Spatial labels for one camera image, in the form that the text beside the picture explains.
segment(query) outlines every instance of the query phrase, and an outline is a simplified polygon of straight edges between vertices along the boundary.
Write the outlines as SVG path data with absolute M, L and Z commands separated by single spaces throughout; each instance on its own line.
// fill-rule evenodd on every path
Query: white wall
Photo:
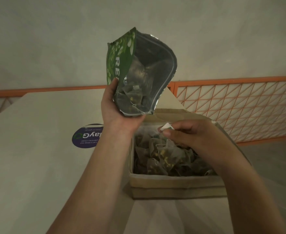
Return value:
M 173 49 L 175 81 L 286 75 L 286 0 L 0 0 L 0 89 L 105 84 L 134 26 Z

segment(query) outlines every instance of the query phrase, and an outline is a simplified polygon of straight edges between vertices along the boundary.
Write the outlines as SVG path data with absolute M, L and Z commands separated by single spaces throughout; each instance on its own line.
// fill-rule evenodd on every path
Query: white countertop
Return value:
M 0 233 L 45 233 L 94 148 L 74 146 L 79 128 L 102 124 L 103 89 L 29 93 L 0 113 Z M 183 109 L 165 89 L 157 108 Z M 128 173 L 111 233 L 233 233 L 227 198 L 134 201 Z

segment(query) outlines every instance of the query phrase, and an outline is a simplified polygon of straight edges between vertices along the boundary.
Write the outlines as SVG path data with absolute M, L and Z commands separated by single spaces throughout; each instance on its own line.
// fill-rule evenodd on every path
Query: cardboard box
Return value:
M 147 115 L 142 126 L 161 126 L 166 122 L 184 119 L 207 119 L 183 109 L 157 109 L 154 115 Z M 224 134 L 223 128 L 215 123 Z M 224 183 L 219 176 L 171 177 L 160 175 L 134 174 L 134 138 L 129 150 L 130 186 L 133 199 L 151 198 L 202 198 L 226 196 Z

